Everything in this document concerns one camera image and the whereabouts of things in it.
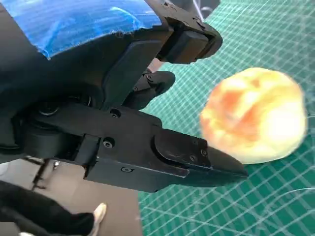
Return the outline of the black left hand blue tape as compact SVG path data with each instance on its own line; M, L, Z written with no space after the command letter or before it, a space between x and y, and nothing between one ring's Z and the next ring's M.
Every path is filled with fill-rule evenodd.
M144 192L245 180L230 155L142 112L175 81L149 73L153 59L190 64L221 45L213 27L166 2L1 1L1 163L56 159Z

